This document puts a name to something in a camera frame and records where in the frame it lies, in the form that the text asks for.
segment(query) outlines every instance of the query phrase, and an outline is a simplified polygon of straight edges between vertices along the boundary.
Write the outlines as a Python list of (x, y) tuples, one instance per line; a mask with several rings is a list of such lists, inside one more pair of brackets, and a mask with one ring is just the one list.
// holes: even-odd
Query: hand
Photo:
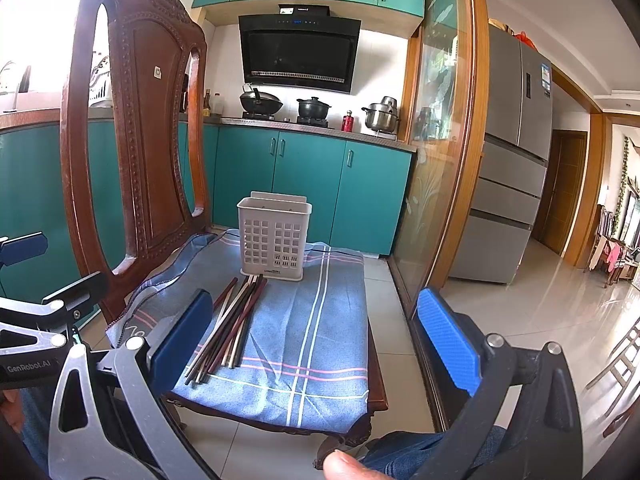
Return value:
[(322, 464), (326, 480), (393, 480), (377, 471), (367, 469), (353, 457), (334, 451)]
[(15, 433), (20, 433), (24, 425), (20, 390), (5, 390), (2, 393), (6, 400), (0, 404), (0, 413), (4, 416), (4, 420), (7, 421), (9, 426), (14, 428)]

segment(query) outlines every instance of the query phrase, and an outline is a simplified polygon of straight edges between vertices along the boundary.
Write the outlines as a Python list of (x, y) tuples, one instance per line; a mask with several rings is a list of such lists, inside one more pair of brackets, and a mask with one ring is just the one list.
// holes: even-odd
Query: blue gripper pad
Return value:
[(42, 233), (13, 238), (0, 243), (0, 267), (7, 267), (29, 258), (40, 256), (47, 251), (47, 237)]
[(473, 396), (482, 381), (480, 356), (456, 323), (452, 310), (442, 298), (425, 288), (418, 295), (417, 312), (451, 380)]
[(209, 327), (212, 316), (213, 300), (208, 292), (201, 290), (159, 343), (151, 358), (149, 389), (155, 396), (165, 394), (174, 388), (202, 335)]

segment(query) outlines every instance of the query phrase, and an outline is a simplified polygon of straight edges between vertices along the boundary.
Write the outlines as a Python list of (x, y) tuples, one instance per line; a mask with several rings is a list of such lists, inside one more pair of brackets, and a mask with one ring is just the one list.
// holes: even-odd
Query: blue tablecloth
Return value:
[[(110, 341), (119, 346), (180, 316), (198, 288), (215, 299), (234, 276), (242, 282), (237, 230), (192, 237), (167, 270), (133, 293), (107, 331)], [(302, 281), (268, 281), (241, 367), (220, 368), (198, 385), (181, 377), (174, 393), (249, 420), (347, 433), (367, 412), (367, 327), (362, 255), (307, 244)]]

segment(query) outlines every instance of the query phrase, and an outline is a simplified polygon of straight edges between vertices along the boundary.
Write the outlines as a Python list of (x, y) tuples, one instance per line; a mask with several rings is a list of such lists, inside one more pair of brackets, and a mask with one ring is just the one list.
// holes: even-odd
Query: black range hood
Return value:
[(244, 82), (350, 92), (360, 20), (291, 7), (239, 16)]

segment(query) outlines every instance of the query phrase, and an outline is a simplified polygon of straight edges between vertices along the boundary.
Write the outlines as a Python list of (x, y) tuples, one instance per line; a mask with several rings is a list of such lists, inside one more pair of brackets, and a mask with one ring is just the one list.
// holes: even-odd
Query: doorway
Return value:
[(587, 132), (553, 130), (549, 165), (531, 236), (562, 255), (578, 207)]

